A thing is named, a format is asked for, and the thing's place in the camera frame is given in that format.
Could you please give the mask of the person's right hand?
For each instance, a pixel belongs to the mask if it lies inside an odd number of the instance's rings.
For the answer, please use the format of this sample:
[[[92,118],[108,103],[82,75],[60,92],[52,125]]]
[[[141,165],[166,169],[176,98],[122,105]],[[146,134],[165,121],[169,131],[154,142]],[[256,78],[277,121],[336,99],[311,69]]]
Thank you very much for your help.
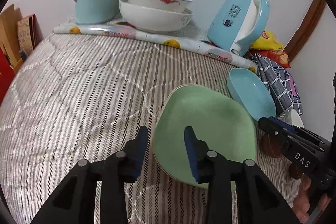
[[[297,197],[293,201],[293,211],[301,223],[309,219],[307,211],[310,208],[308,189],[311,185],[311,179],[305,174],[301,178]]]

